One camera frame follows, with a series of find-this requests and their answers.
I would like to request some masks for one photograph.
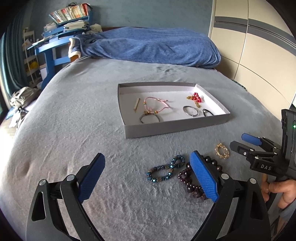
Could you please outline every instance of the curtain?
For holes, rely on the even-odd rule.
[[[0,40],[0,68],[5,90],[10,96],[15,91],[29,85],[22,50],[23,17],[24,11],[21,10]]]

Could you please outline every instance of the gray bag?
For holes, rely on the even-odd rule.
[[[27,107],[33,100],[35,100],[40,91],[32,89],[30,87],[21,88],[19,91],[14,93],[10,98],[10,104],[16,108],[25,108]]]

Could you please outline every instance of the silver ring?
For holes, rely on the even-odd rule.
[[[207,110],[207,109],[203,109],[203,110],[202,110],[202,112],[203,112],[204,116],[206,116],[206,115],[205,115],[205,113],[206,113],[206,112],[208,112],[208,113],[210,113],[211,115],[213,115],[213,113],[212,113],[212,112],[210,112],[210,111],[209,111],[209,110]]]
[[[140,116],[140,122],[141,122],[142,124],[145,124],[145,123],[142,121],[142,118],[143,118],[144,116],[147,116],[147,115],[154,115],[154,116],[156,116],[156,118],[158,119],[158,122],[160,122],[160,118],[159,118],[155,113],[148,113],[148,114],[142,114],[142,115]]]
[[[188,114],[186,111],[185,111],[185,108],[192,108],[192,109],[195,109],[197,111],[197,113],[195,115],[191,115],[191,114]],[[192,106],[189,106],[189,105],[185,105],[183,106],[183,111],[187,114],[187,115],[190,115],[192,117],[195,117],[195,116],[198,116],[198,109],[195,108],[195,107],[192,107]]]

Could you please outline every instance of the blue beaded bracelet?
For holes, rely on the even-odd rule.
[[[172,159],[172,161],[169,165],[161,165],[161,166],[150,168],[147,172],[147,180],[151,181],[153,183],[159,183],[161,181],[168,180],[172,177],[174,168],[179,168],[179,167],[183,166],[184,163],[185,163],[184,157],[177,155]],[[162,170],[162,169],[169,169],[169,173],[164,177],[155,177],[154,178],[151,176],[152,173]]]
[[[170,163],[170,168],[175,168],[175,167],[180,168],[180,167],[183,166],[184,164],[185,164],[185,159],[184,159],[184,157],[182,157],[182,156],[180,156],[180,155],[176,155],[176,156],[172,159],[172,161],[171,161],[171,163]]]

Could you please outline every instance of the human hand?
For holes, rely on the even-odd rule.
[[[296,199],[296,181],[286,180],[283,182],[267,182],[267,174],[262,176],[261,193],[265,202],[269,200],[269,193],[283,193],[278,207],[286,208],[290,203]]]

